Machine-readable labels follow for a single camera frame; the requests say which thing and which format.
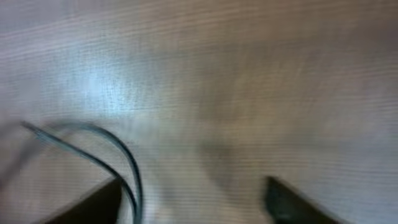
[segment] black cable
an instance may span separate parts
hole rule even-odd
[[[44,141],[48,141],[48,142],[52,142],[58,146],[60,146],[62,149],[66,150],[66,151],[70,151],[72,153],[78,154],[79,156],[90,160],[91,162],[101,166],[102,168],[106,169],[108,172],[110,172],[112,175],[115,176],[115,178],[119,179],[121,181],[122,187],[124,188],[124,190],[127,193],[127,196],[129,197],[130,201],[131,201],[131,210],[132,210],[132,217],[133,217],[133,224],[141,224],[142,221],[142,208],[141,205],[137,204],[137,201],[134,198],[134,194],[130,188],[130,186],[128,185],[128,183],[126,182],[126,180],[117,172],[115,171],[111,166],[109,166],[107,163],[103,162],[102,160],[98,159],[97,157],[91,155],[90,153],[87,153],[81,149],[79,149],[78,147],[71,145],[51,134],[49,134],[48,132],[35,127],[32,124],[29,124],[25,121],[21,122],[21,125],[27,129],[29,129],[30,131],[32,131],[33,133],[35,133],[39,138],[41,138]],[[127,150],[128,154],[132,157],[131,153],[129,153],[128,148],[124,145],[124,143],[118,139],[114,134],[110,133],[109,131],[102,129],[100,127],[97,127],[97,131],[101,131],[103,136],[106,136],[106,138],[108,140],[110,140],[115,146],[123,148],[123,150]],[[137,170],[133,171],[133,173],[138,173],[139,174],[139,170],[138,170],[138,166],[135,163]],[[138,175],[139,179],[139,183],[141,184],[141,177],[140,175]],[[142,187],[141,189],[137,190],[137,192],[141,193],[141,199],[142,200]]]
[[[139,167],[138,164],[134,158],[134,156],[131,154],[130,150],[128,147],[120,140],[118,137],[116,137],[113,133],[109,132],[108,130],[101,128],[97,125],[90,124],[90,123],[85,123],[85,122],[79,122],[79,121],[73,121],[73,122],[59,122],[55,123],[49,126],[51,129],[77,129],[77,130],[83,130],[83,131],[89,131],[94,134],[98,134],[102,137],[104,137],[106,140],[108,140],[111,144],[116,146],[122,153],[127,157],[131,172],[134,176],[134,182],[136,185],[136,198],[137,198],[137,213],[136,216],[140,216],[140,219],[142,219],[143,215],[143,208],[144,208],[144,201],[143,201],[143,189],[142,189],[142,179],[141,175],[139,172]]]

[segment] table surface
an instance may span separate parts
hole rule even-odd
[[[0,121],[114,131],[142,169],[148,223],[267,223],[266,175],[351,223],[393,223],[397,21],[394,0],[1,1]],[[111,146],[66,138],[131,179]],[[1,169],[21,142],[4,143]],[[0,191],[0,223],[108,177],[46,148]]]

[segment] wood grain surface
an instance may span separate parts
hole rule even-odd
[[[120,135],[146,223],[268,223],[266,175],[348,223],[395,223],[397,23],[394,0],[2,0],[0,120]],[[109,145],[69,138],[128,175]],[[1,189],[0,223],[34,223],[106,178],[48,148]]]

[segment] black object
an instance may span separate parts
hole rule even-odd
[[[275,224],[338,223],[308,203],[293,190],[290,190],[275,177],[267,178],[264,201],[266,210]]]
[[[120,180],[114,179],[78,205],[55,217],[47,224],[115,224],[122,192]]]

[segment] wire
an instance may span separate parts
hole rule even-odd
[[[133,217],[133,224],[141,224],[142,221],[142,199],[143,199],[143,192],[142,192],[142,184],[141,184],[141,176],[139,174],[139,169],[138,165],[133,158],[132,154],[129,152],[127,146],[120,140],[118,139],[114,134],[111,132],[100,128],[98,126],[95,126],[93,124],[88,124],[88,123],[61,123],[58,125],[59,128],[62,126],[67,127],[70,125],[71,127],[77,128],[77,129],[84,129],[87,131],[92,131],[97,134],[101,134],[104,136],[107,140],[111,141],[116,147],[118,147],[122,152],[125,153],[127,158],[129,158],[129,164],[131,166],[131,169],[133,171],[133,174],[138,174],[134,180],[136,180],[136,187],[137,187],[137,193],[139,194],[139,203],[137,203],[136,199],[134,198],[134,194],[126,182],[126,180],[116,171],[114,170],[111,166],[109,166],[107,163],[103,162],[101,159],[98,159],[97,157],[91,155],[88,152],[85,152],[78,147],[71,145],[51,134],[48,132],[30,124],[25,121],[21,122],[21,125],[33,133],[35,133],[41,140],[52,142],[58,146],[60,146],[62,149],[72,152],[74,154],[77,154],[85,159],[90,160],[92,163],[95,163],[96,165],[101,166],[102,168],[106,169],[108,172],[110,172],[112,175],[115,176],[115,178],[119,179],[121,181],[121,185],[124,188],[124,190],[127,193],[127,196],[129,197],[131,201],[131,210],[132,210],[132,217]]]
[[[51,125],[49,128],[52,128],[52,129],[68,128],[68,129],[89,131],[91,133],[94,133],[94,134],[104,137],[111,144],[113,144],[120,151],[122,151],[122,153],[127,157],[131,172],[134,176],[134,183],[136,185],[136,198],[137,198],[136,216],[139,215],[142,218],[143,208],[144,208],[144,200],[143,200],[144,193],[143,193],[143,188],[142,188],[142,179],[141,179],[141,175],[139,172],[139,167],[138,167],[138,164],[137,164],[134,156],[131,154],[130,150],[122,142],[122,140],[120,140],[113,133],[109,132],[108,130],[106,130],[104,128],[101,128],[101,127],[91,124],[91,123],[85,123],[85,122],[79,122],[79,121],[59,122],[59,123],[55,123],[55,124]]]

